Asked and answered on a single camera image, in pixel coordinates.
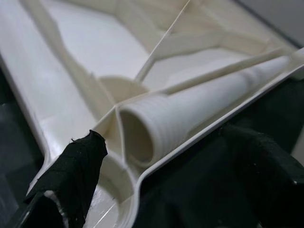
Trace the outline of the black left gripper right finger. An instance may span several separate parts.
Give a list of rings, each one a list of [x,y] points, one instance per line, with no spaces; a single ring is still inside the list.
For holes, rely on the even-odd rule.
[[[272,138],[225,125],[236,176],[263,228],[304,228],[304,166]]]

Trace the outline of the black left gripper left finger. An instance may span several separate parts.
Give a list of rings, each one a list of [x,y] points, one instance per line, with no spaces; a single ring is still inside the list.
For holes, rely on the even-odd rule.
[[[83,228],[106,156],[105,139],[96,131],[73,140],[5,228]]]

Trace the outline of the white plastic table leg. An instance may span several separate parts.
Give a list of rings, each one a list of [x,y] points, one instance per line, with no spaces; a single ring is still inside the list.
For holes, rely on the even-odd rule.
[[[180,146],[190,132],[290,63],[288,56],[222,76],[172,95],[150,95],[120,109],[128,157],[149,167]]]

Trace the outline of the white plastic table top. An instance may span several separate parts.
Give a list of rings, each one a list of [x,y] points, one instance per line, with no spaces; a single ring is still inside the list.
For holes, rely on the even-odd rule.
[[[288,56],[283,72],[149,167],[125,151],[120,109]],[[132,228],[143,180],[297,69],[304,48],[233,0],[0,0],[1,66],[44,154],[41,176],[89,129],[108,150],[85,228]]]

